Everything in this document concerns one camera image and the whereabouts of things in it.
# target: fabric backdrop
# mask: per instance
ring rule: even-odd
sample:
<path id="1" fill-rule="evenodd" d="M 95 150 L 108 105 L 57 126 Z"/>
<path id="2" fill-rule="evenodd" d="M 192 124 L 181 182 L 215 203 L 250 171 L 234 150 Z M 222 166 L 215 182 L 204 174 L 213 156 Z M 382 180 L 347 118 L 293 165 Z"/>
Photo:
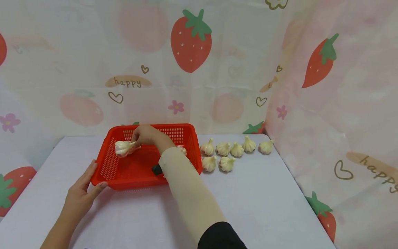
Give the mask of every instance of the fabric backdrop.
<path id="1" fill-rule="evenodd" d="M 395 0 L 1 2 L 0 216 L 63 136 L 265 127 L 337 248 L 393 248 L 397 14 Z"/>

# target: red basket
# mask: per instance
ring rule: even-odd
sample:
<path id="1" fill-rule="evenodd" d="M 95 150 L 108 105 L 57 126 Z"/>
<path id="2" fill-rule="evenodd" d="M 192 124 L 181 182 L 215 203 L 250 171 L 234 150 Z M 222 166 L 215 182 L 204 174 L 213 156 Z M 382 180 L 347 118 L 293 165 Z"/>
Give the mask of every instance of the red basket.
<path id="1" fill-rule="evenodd" d="M 201 153 L 195 128 L 191 124 L 157 124 L 154 128 L 168 135 L 175 145 L 187 150 L 187 157 L 202 173 Z M 91 178 L 95 186 L 106 181 L 115 190 L 142 188 L 167 184 L 163 174 L 155 176 L 152 167 L 157 165 L 160 154 L 153 145 L 143 145 L 131 155 L 119 158 L 115 154 L 115 142 L 130 141 L 138 125 L 116 126 L 109 130 L 97 157 L 98 167 Z"/>

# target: black sleeve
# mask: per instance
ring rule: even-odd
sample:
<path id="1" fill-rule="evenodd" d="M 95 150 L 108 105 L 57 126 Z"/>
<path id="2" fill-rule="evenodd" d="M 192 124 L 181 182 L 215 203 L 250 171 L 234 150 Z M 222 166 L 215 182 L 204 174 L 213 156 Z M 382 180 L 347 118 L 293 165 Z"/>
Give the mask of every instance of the black sleeve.
<path id="1" fill-rule="evenodd" d="M 198 249 L 247 249 L 227 222 L 218 222 L 209 227 L 198 243 Z"/>

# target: white table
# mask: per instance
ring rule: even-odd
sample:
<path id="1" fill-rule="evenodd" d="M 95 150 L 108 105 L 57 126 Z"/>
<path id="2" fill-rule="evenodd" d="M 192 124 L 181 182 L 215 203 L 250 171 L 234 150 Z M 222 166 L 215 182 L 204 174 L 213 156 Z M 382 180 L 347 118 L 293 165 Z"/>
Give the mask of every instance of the white table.
<path id="1" fill-rule="evenodd" d="M 243 135 L 200 135 L 242 143 Z M 258 144 L 267 136 L 250 135 Z M 104 137 L 66 137 L 0 223 L 1 248 L 39 248 L 57 219 L 68 188 L 97 157 Z M 201 175 L 249 249 L 334 249 L 278 153 L 255 151 L 232 172 Z M 73 249 L 195 248 L 168 186 L 105 190 L 79 225 Z"/>

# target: garlic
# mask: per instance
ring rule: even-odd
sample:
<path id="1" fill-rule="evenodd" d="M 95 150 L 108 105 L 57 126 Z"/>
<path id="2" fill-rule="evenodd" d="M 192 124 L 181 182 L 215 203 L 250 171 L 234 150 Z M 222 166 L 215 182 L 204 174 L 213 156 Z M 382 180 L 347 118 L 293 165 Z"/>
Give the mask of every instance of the garlic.
<path id="1" fill-rule="evenodd" d="M 219 162 L 220 169 L 224 172 L 230 172 L 234 167 L 235 157 L 222 157 Z"/>
<path id="2" fill-rule="evenodd" d="M 125 157 L 131 153 L 133 153 L 134 151 L 138 150 L 140 147 L 138 148 L 133 148 L 133 145 L 135 144 L 135 142 L 129 142 L 129 141 L 117 141 L 115 143 L 115 153 L 118 157 Z"/>
<path id="3" fill-rule="evenodd" d="M 233 155 L 234 157 L 241 157 L 243 155 L 243 151 L 244 151 L 243 147 L 240 144 L 238 144 L 237 142 L 235 142 L 232 145 L 230 152 L 231 152 L 231 155 Z"/>
<path id="4" fill-rule="evenodd" d="M 187 150 L 184 148 L 184 146 L 179 145 L 179 146 L 177 146 L 177 148 L 179 148 L 181 150 L 181 152 L 184 153 L 184 155 L 187 155 Z"/>
<path id="5" fill-rule="evenodd" d="M 220 156 L 228 156 L 229 154 L 229 147 L 231 146 L 230 143 L 219 143 L 216 146 L 216 153 L 219 154 Z"/>
<path id="6" fill-rule="evenodd" d="M 200 151 L 202 154 L 207 155 L 207 156 L 212 156 L 214 153 L 214 148 L 213 148 L 213 138 L 211 138 L 208 143 L 204 143 L 200 146 Z"/>
<path id="7" fill-rule="evenodd" d="M 270 154 L 272 152 L 273 140 L 262 142 L 258 145 L 258 150 L 263 154 Z"/>
<path id="8" fill-rule="evenodd" d="M 202 167 L 207 172 L 212 172 L 216 168 L 216 156 L 204 157 L 202 159 Z"/>
<path id="9" fill-rule="evenodd" d="M 245 136 L 245 142 L 242 144 L 242 147 L 246 152 L 253 152 L 256 149 L 256 143 L 249 136 Z"/>

